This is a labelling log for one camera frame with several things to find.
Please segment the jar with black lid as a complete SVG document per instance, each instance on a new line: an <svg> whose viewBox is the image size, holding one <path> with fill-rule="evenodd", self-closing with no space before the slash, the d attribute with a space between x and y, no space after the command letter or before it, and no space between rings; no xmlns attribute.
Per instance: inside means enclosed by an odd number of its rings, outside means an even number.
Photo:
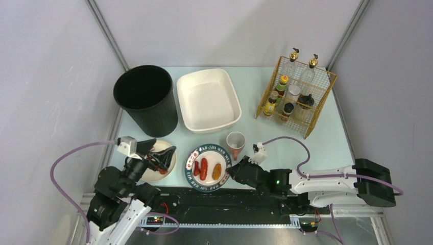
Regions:
<svg viewBox="0 0 433 245"><path fill-rule="evenodd" d="M299 121L306 121L311 113L315 100L312 94L300 95L295 108L295 119Z"/></svg>

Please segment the glass oil bottle gold spout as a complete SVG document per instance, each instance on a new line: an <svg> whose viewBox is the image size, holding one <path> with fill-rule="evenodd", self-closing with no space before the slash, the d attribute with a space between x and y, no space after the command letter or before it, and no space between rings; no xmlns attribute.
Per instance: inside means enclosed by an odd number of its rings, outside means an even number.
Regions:
<svg viewBox="0 0 433 245"><path fill-rule="evenodd" d="M288 62L285 65L285 74L288 76L288 84L291 85L294 82L294 75L295 75L295 71L297 68L297 59L299 56L299 49L298 48L293 48L293 52L290 53L289 58L288 58Z"/></svg>

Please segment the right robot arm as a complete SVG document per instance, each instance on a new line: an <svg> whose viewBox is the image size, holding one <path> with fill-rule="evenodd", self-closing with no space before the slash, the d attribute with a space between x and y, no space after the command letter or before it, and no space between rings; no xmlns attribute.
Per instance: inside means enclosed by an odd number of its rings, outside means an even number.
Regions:
<svg viewBox="0 0 433 245"><path fill-rule="evenodd" d="M275 199L306 196L312 207L334 205L396 206L400 194L392 184L388 168L368 159L356 159L354 165L309 173L291 169L264 170L245 156L226 170L237 183L248 185L260 194Z"/></svg>

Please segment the dark brown small bottle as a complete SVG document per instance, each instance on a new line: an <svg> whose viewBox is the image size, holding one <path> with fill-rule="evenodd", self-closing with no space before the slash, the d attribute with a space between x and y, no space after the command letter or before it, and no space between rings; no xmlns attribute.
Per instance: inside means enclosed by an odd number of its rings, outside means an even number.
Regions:
<svg viewBox="0 0 433 245"><path fill-rule="evenodd" d="M289 118L290 115L292 114L293 110L294 110L294 105L293 105L292 103L286 103L286 104L283 106L280 120L281 120L283 123L287 122L287 121L288 121L288 118Z"/></svg>

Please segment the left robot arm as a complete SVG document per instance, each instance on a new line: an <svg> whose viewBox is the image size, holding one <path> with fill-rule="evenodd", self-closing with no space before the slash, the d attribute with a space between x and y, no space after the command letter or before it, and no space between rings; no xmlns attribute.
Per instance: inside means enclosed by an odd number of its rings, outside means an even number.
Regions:
<svg viewBox="0 0 433 245"><path fill-rule="evenodd" d="M127 160L123 169L109 166L99 173L86 215L87 244L125 244L141 220L161 203L159 188L139 184L146 170L167 170L174 157L175 146L155 151L156 142L130 136L114 141Z"/></svg>

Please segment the small bottle tan cap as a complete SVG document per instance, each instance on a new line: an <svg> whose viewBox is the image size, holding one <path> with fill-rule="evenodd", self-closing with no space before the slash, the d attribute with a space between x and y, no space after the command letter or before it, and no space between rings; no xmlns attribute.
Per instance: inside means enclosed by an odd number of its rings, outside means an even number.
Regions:
<svg viewBox="0 0 433 245"><path fill-rule="evenodd" d="M276 102L277 102L277 98L278 98L278 92L277 91L272 91L265 106L263 109L263 113L266 116L271 116L273 114L273 111L276 107Z"/></svg>

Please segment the cream plate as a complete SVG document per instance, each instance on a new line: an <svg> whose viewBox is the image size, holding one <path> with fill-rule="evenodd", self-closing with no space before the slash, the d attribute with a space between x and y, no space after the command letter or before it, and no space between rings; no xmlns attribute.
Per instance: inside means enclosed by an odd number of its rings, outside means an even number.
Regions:
<svg viewBox="0 0 433 245"><path fill-rule="evenodd" d="M154 148L152 149L152 151L153 152L162 151L171 146L172 145L170 143L158 139L154 144ZM177 163L177 153L174 152L168 170L166 171L165 174L161 174L159 171L153 171L151 169L147 169L145 173L142 175L142 177L140 178L140 180L148 183L161 181L165 179L172 172L176 163Z"/></svg>

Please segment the green rimmed patterned plate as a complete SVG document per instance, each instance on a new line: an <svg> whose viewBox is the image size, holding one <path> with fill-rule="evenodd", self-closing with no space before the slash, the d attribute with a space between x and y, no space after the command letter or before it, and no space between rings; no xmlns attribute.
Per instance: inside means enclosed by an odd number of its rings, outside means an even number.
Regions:
<svg viewBox="0 0 433 245"><path fill-rule="evenodd" d="M200 180L200 175L193 175L194 162L198 161L200 164L203 157L208 161L207 178L205 181ZM212 179L212 172L217 163L220 163L222 166L222 174L215 181ZM213 192L220 189L228 181L229 174L226 173L226 169L231 166L232 159L225 148L213 143L203 144L190 153L184 168L185 178L194 190L204 193Z"/></svg>

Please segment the red label sauce bottle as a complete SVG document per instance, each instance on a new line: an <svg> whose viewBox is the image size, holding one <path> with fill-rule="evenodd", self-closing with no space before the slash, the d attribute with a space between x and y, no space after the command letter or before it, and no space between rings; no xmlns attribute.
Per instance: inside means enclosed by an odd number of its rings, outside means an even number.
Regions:
<svg viewBox="0 0 433 245"><path fill-rule="evenodd" d="M282 100L282 98L283 98L283 96L285 94L286 86L287 86L287 84L289 82L289 79L290 79L289 76L282 75L280 77L280 80L279 80L278 84L276 85L276 87L274 89L278 93L278 97L277 97L277 100L276 100L276 105L277 106L280 104L280 102L281 102L281 100Z"/></svg>

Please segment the orange ceramic mug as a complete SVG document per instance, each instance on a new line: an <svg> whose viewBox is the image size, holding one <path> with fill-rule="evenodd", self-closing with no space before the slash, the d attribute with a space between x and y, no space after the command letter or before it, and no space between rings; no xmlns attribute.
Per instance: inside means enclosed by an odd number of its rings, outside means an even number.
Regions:
<svg viewBox="0 0 433 245"><path fill-rule="evenodd" d="M246 138L241 132L231 132L226 137L226 144L234 161L237 161L239 154L246 144Z"/></svg>

